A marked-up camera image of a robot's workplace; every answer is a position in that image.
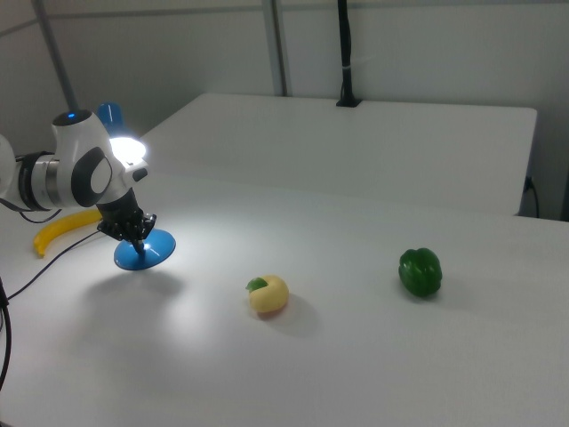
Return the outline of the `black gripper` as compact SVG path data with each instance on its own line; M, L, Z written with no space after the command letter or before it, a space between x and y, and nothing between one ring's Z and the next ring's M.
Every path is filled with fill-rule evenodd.
M137 254L144 255L144 239L154 229L156 215L140 208L134 190L128 189L119 199L96 206L101 214L98 230L115 240L130 242Z

